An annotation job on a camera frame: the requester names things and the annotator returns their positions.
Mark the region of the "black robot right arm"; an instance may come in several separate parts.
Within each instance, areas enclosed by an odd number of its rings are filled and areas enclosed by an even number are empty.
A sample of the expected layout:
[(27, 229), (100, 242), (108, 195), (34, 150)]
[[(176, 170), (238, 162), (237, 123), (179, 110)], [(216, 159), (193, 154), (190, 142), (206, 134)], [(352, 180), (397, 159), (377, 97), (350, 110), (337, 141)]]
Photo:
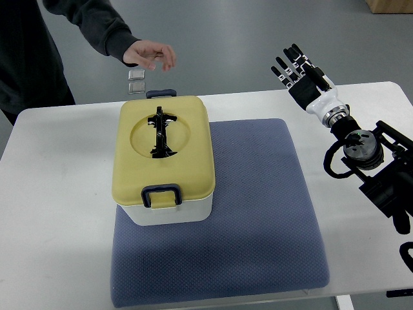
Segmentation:
[(348, 109), (327, 119), (337, 141), (326, 151), (323, 168), (335, 179), (356, 175), (359, 190), (387, 217), (396, 231), (412, 230), (412, 140), (378, 121), (363, 130)]

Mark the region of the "person's bare hand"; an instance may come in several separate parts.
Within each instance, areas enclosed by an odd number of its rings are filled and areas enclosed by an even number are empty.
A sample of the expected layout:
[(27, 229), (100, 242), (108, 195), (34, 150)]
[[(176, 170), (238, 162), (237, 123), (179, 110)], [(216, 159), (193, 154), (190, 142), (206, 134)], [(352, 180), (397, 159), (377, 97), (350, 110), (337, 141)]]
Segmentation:
[(125, 64), (139, 65), (147, 70), (155, 70), (156, 63), (160, 63), (162, 70), (167, 72), (176, 66), (177, 57), (168, 44), (138, 40), (126, 49), (122, 60)]

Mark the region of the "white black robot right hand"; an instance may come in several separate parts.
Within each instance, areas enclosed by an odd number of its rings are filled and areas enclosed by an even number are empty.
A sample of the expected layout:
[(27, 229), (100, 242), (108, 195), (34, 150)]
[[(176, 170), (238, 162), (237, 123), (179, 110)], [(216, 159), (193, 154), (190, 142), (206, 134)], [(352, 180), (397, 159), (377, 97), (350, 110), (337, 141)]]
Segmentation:
[(338, 100), (335, 84), (296, 44), (283, 52), (290, 63), (276, 57), (281, 70), (272, 66), (271, 71), (304, 111), (317, 116), (324, 124), (350, 114), (348, 106)]

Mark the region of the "person's dark sleeve forearm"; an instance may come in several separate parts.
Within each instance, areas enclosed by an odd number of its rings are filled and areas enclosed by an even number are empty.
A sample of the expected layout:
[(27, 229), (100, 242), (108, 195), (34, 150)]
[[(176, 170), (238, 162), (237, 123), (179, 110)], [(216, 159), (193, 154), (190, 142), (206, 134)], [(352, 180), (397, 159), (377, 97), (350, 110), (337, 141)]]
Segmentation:
[(138, 41), (110, 1), (44, 1), (43, 5), (78, 26), (89, 44), (104, 56), (123, 61), (126, 50)]

